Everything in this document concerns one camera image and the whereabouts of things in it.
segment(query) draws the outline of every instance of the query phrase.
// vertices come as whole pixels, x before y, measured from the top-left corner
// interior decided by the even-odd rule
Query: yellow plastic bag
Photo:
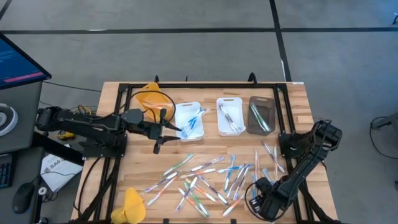
[[[150,83],[144,87],[142,87],[139,91],[161,91],[157,83]],[[165,108],[167,110],[165,119],[170,120],[173,115],[174,107],[173,103],[168,99],[165,95],[156,92],[149,93],[140,93],[137,94],[136,100],[142,106],[144,111],[146,111],[146,115],[153,121],[159,122],[160,119],[160,110]],[[156,119],[154,119],[153,113],[150,111],[153,110],[155,113]]]
[[[130,187],[124,194],[124,206],[115,209],[111,214],[112,222],[115,224],[137,224],[144,220],[146,210],[142,197]]]

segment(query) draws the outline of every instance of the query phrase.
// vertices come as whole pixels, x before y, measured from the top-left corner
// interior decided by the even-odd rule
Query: roll of tape
[[[39,195],[43,196],[43,195],[45,195],[45,194],[47,194],[47,188],[41,187],[41,188],[39,189]]]

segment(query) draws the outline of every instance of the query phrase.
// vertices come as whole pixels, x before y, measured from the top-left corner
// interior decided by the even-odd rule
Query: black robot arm
[[[279,210],[284,212],[290,207],[297,196],[299,185],[330,151],[338,147],[341,135],[341,130],[332,126],[329,121],[316,122],[312,130],[305,134],[282,134],[279,137],[282,154],[286,158],[300,159],[300,162],[289,175],[283,176],[275,184],[265,177],[260,178],[256,187],[261,195],[250,200],[252,210],[270,222],[280,218],[283,213],[277,217]],[[304,191],[304,197],[321,221],[340,223],[328,217],[306,189],[300,189]]]
[[[85,157],[123,157],[127,143],[126,131],[155,140],[156,154],[160,150],[159,144],[179,139],[162,136],[163,127],[180,131],[164,119],[165,109],[160,111],[159,123],[144,121],[144,113],[140,109],[100,117],[53,106],[39,109],[38,114],[35,125],[41,131],[63,130],[88,138],[87,142],[81,143],[85,147]]]

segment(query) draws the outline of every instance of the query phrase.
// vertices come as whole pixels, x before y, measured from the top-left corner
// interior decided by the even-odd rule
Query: monitor screen
[[[50,78],[48,73],[40,65],[4,36],[0,38],[0,89],[47,78]]]

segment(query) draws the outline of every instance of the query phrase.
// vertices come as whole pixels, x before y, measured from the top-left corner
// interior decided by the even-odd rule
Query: electrical cable
[[[91,106],[86,106],[86,105],[83,105],[85,108],[98,108],[98,106],[94,106],[94,105],[91,105]],[[75,110],[75,109],[77,109],[78,108],[78,106],[75,106],[75,107],[72,107],[72,108],[70,108],[69,110]]]
[[[93,170],[95,164],[96,164],[99,160],[100,160],[100,157],[97,158],[97,159],[94,161],[94,163],[91,165],[91,167],[88,169],[88,172],[87,172],[86,177],[85,177],[85,179],[84,179],[84,181],[83,181],[83,184],[81,185],[80,194],[79,194],[79,200],[78,200],[78,204],[77,204],[77,212],[78,212],[80,215],[81,215],[80,206],[81,206],[81,198],[82,198],[82,196],[83,196],[83,189],[85,188],[85,185],[86,185],[88,176],[90,175],[90,173],[91,173],[91,171]]]
[[[44,104],[44,105],[47,105],[47,106],[53,106],[53,105],[51,105],[50,103],[44,103],[42,100],[39,100],[39,102],[42,103],[42,104]]]
[[[173,104],[173,114],[172,114],[172,117],[171,117],[167,122],[170,122],[170,121],[174,118],[174,116],[175,116],[175,110],[176,110],[176,109],[175,109],[174,100],[171,99],[171,97],[169,97],[169,95],[167,95],[166,93],[163,93],[163,92],[161,92],[161,91],[157,91],[157,90],[138,91],[138,92],[133,93],[133,94],[129,97],[129,99],[126,100],[126,102],[131,101],[131,99],[132,99],[134,96],[136,96],[137,94],[140,94],[140,93],[159,93],[159,94],[162,94],[162,95],[166,96],[166,97],[172,102],[172,104]],[[116,111],[119,111],[119,110],[123,109],[125,106],[126,106],[126,103],[124,103],[123,105],[121,105],[121,106],[119,107],[119,109],[116,110]],[[105,119],[105,118],[108,118],[108,117],[110,117],[110,116],[112,116],[112,115],[114,114],[114,112],[113,112],[113,113],[110,113],[110,114],[105,115],[105,116],[100,116],[100,117],[98,117],[98,118],[91,118],[91,117],[88,117],[87,115],[85,115],[84,113],[82,113],[81,110],[79,110],[79,113],[80,113],[84,118],[86,118],[86,119],[88,119],[88,120],[90,120],[90,121],[98,121],[98,120],[101,120],[101,119]]]
[[[33,178],[33,180],[32,180],[30,183],[33,183],[33,181],[35,181],[37,178],[41,177],[43,174],[51,174],[51,173],[53,173],[53,174],[59,174],[59,175],[62,175],[62,176],[64,176],[64,177],[69,176],[69,175],[77,175],[77,174],[78,174],[78,173],[77,173],[77,174],[61,174],[61,173],[55,172],[55,171],[48,171],[48,172],[44,172],[44,173],[42,173],[42,174],[36,176],[35,178]]]
[[[62,85],[62,84],[52,83],[52,82],[48,82],[48,81],[43,81],[43,82],[47,83],[47,84],[51,84],[51,85],[62,86],[62,87],[66,87],[66,88],[73,88],[76,90],[86,90],[86,91],[93,91],[93,92],[101,93],[101,90],[93,90],[93,89],[89,89],[89,88],[80,88],[80,87],[75,87],[75,86]]]
[[[46,195],[44,195],[44,200],[42,201],[42,203],[47,203],[47,202],[53,202],[57,199],[58,197],[58,192],[55,193],[55,197],[52,198],[52,196],[54,195],[54,193],[51,193],[49,197],[47,197]]]
[[[156,115],[155,115],[155,111],[154,111],[154,110],[152,110],[151,108],[148,108],[148,109],[144,110],[142,113],[146,113],[147,111],[150,111],[150,112],[152,112],[152,115],[154,116],[154,122],[156,123]]]
[[[318,152],[317,152],[317,155],[311,160],[310,164],[313,163],[313,162],[315,161],[315,159],[319,156],[321,150],[323,149],[323,143],[325,142],[326,134],[327,134],[327,132],[328,132],[328,128],[329,128],[330,123],[331,123],[331,121],[329,121],[328,124],[326,125],[325,133],[323,134],[322,141],[321,141],[321,143],[320,143],[320,145],[319,145],[319,150],[318,150]],[[300,179],[298,178],[298,179],[294,182],[293,186],[295,186],[299,180],[300,180]],[[249,189],[251,188],[251,186],[253,186],[254,184],[256,184],[256,183],[251,183],[251,184],[247,187],[247,189],[246,189],[246,191],[245,191],[245,193],[244,193],[244,201],[245,201],[245,203],[246,203],[246,206],[248,207],[249,212],[251,212],[256,218],[258,218],[258,219],[260,219],[260,220],[262,220],[262,221],[274,222],[274,221],[280,219],[280,218],[285,214],[285,212],[287,211],[288,208],[286,208],[278,217],[275,217],[275,218],[272,219],[272,220],[266,220],[265,218],[262,218],[262,217],[258,216],[255,212],[253,212],[253,211],[251,210],[251,207],[248,205],[248,200],[247,200],[247,198],[246,198],[246,195],[248,194],[248,191],[249,191]],[[290,193],[289,193],[287,205],[288,205],[288,204],[290,203],[290,201],[293,199],[293,198],[292,198],[292,194],[293,194],[293,190],[290,191]]]
[[[380,153],[380,155],[385,156],[385,157],[390,158],[390,159],[398,159],[398,157],[392,157],[392,156],[388,156],[388,155],[385,155],[384,153],[382,153],[382,152],[376,147],[376,145],[375,145],[375,143],[374,143],[374,141],[373,141],[373,137],[372,137],[372,130],[373,130],[373,128],[372,128],[372,126],[373,126],[373,123],[375,122],[375,120],[380,119],[380,118],[386,118],[386,117],[385,117],[385,116],[380,116],[380,117],[374,118],[374,119],[371,121],[371,125],[370,125],[370,127],[369,127],[369,137],[371,138],[372,145],[373,145],[373,147],[375,148],[375,150],[376,150],[378,153]]]

